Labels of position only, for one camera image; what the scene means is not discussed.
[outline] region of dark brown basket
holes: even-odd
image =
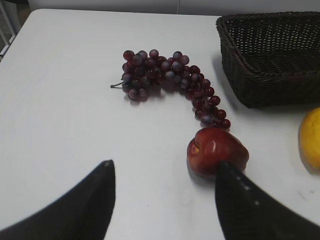
[[[320,102],[320,13],[220,17],[223,70],[249,108]]]

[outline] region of table surface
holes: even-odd
[[[201,128],[183,96],[131,104],[124,50],[182,51],[221,97],[247,147],[246,174],[320,224],[320,179],[300,160],[299,125],[314,106],[247,109],[222,70],[216,16],[75,10],[31,14],[0,64],[0,229],[48,205],[102,160],[116,166],[109,240],[222,240],[214,186],[193,181],[186,148]]]

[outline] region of red apple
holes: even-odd
[[[230,133],[220,128],[203,128],[195,134],[187,147],[187,162],[191,170],[203,177],[217,173],[218,162],[233,163],[245,170],[249,159],[248,150]]]

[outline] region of lemon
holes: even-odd
[[[320,107],[309,112],[300,127],[300,149],[314,168],[320,168]]]

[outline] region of grape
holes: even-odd
[[[145,97],[148,96],[148,92],[147,92],[147,90],[144,89],[144,88],[140,88],[140,89],[139,89],[139,94],[140,94],[140,97],[142,97],[142,98],[145,98]]]
[[[124,91],[126,94],[130,91],[131,86],[127,83],[122,84],[122,91]]]
[[[152,58],[147,58],[144,62],[150,68],[154,67],[157,64],[156,61]]]
[[[167,60],[166,57],[164,57],[164,56],[158,56],[158,57],[156,58],[156,63],[158,64],[158,66],[161,66],[161,64],[162,64],[164,61],[166,61],[166,60]]]
[[[179,60],[183,65],[187,65],[190,61],[187,55],[182,55]]]
[[[208,111],[208,113],[214,114],[216,106],[212,104],[212,102],[207,101],[204,104],[204,108]]]
[[[206,97],[212,97],[215,94],[215,90],[213,87],[208,87],[206,90],[204,90],[204,95]]]
[[[147,73],[146,76],[148,79],[155,79],[158,76],[158,71],[155,68],[151,68]]]
[[[159,57],[159,52],[158,52],[158,50],[152,49],[152,50],[149,52],[149,56],[150,56],[150,58],[152,58],[152,59],[156,59],[157,57]]]
[[[138,90],[132,88],[128,92],[128,96],[130,99],[135,100],[135,99],[139,98],[139,92],[138,92]]]
[[[159,72],[157,78],[156,78],[156,82],[158,84],[163,84],[165,81],[165,75],[162,72]]]
[[[147,100],[148,91],[153,92],[156,88],[171,93],[179,91],[192,101],[195,118],[201,121],[202,126],[230,128],[231,123],[226,119],[226,111],[216,107],[221,100],[214,95],[215,90],[210,81],[205,79],[198,66],[187,65],[190,62],[187,55],[176,51],[172,57],[166,59],[159,56],[156,49],[152,49],[149,54],[144,50],[137,54],[127,50],[123,57],[127,62],[122,65],[122,82],[111,85],[111,88],[122,85],[122,90],[130,99],[139,101]]]
[[[132,75],[129,74],[129,73],[125,73],[125,74],[122,75],[122,81],[124,83],[130,82],[131,79],[132,79]]]
[[[210,128],[219,128],[220,124],[217,121],[212,121],[209,125]]]
[[[203,89],[207,89],[207,88],[209,88],[210,87],[210,81],[208,80],[208,79],[203,79],[202,81],[201,81],[201,87],[203,88]]]
[[[131,61],[131,59],[133,58],[133,56],[135,55],[135,53],[131,50],[127,50],[123,53],[123,58],[127,61]]]
[[[191,82],[190,87],[195,91],[201,90],[201,86],[198,83]]]
[[[134,55],[132,58],[132,64],[136,67],[140,66],[143,62],[143,59],[140,55]]]
[[[224,119],[224,120],[221,122],[221,126],[222,126],[224,129],[228,129],[228,128],[230,128],[230,126],[231,126],[231,122],[230,122],[228,119]]]
[[[142,76],[144,74],[144,68],[143,67],[136,67],[134,69],[134,73],[136,76]]]
[[[183,68],[184,66],[178,61],[172,63],[172,70],[175,72],[180,72]]]
[[[204,93],[201,90],[197,90],[193,92],[193,97],[195,99],[200,99],[204,97]]]
[[[172,57],[169,57],[169,58],[167,59],[167,61],[169,61],[169,62],[171,63],[171,65],[175,62],[175,60],[174,60]]]
[[[175,82],[176,84],[178,84],[181,80],[181,76],[180,75],[175,75],[173,78],[173,82]]]
[[[222,109],[219,109],[217,114],[216,114],[216,118],[219,119],[219,120],[223,120],[225,119],[227,116],[227,113],[225,110],[222,110]]]
[[[151,85],[151,80],[149,78],[147,78],[147,76],[143,76],[141,78],[141,84],[144,86],[144,87],[149,87]]]
[[[167,61],[163,61],[161,63],[161,70],[166,72],[166,71],[170,70],[171,65],[172,65],[171,62],[169,62],[168,60]]]
[[[192,74],[199,74],[200,73],[200,68],[198,68],[196,65],[192,65],[190,67],[190,73]]]
[[[205,104],[205,100],[204,100],[204,99],[195,99],[195,100],[192,102],[192,105],[193,105],[196,109],[201,108],[204,104]]]
[[[190,73],[188,71],[182,71],[180,73],[181,78],[188,79],[190,77]]]
[[[203,115],[206,115],[208,113],[203,108],[198,108],[197,110],[195,110],[194,114],[195,114],[195,118],[200,120]]]
[[[167,71],[165,72],[164,77],[168,80],[173,80],[175,77],[175,73],[173,71]]]
[[[214,117],[211,114],[203,115],[200,118],[201,123],[205,126],[209,126],[213,120]]]
[[[213,105],[215,106],[218,106],[219,103],[220,103],[220,97],[218,96],[212,96],[210,99],[209,99],[209,102],[211,102]]]
[[[138,89],[141,87],[141,81],[138,77],[136,77],[135,79],[132,80],[131,82],[132,87]]]
[[[189,81],[185,78],[182,78],[181,79],[181,84],[180,84],[180,87],[182,89],[186,89],[187,87],[189,86]]]
[[[129,74],[132,72],[132,68],[128,66],[127,62],[122,65],[122,70],[125,74]]]
[[[179,60],[181,56],[182,56],[182,53],[180,51],[175,51],[172,57],[174,60]]]
[[[185,91],[185,98],[188,100],[194,100],[193,94],[194,94],[194,90],[189,87]]]
[[[205,79],[205,76],[202,73],[199,73],[199,76],[201,80]]]
[[[148,58],[148,53],[146,51],[139,51],[138,55],[140,55],[142,57],[142,60],[146,60]]]
[[[197,73],[192,73],[191,74],[191,81],[192,82],[197,83],[197,82],[199,82],[199,80],[200,80],[199,74],[197,74]]]

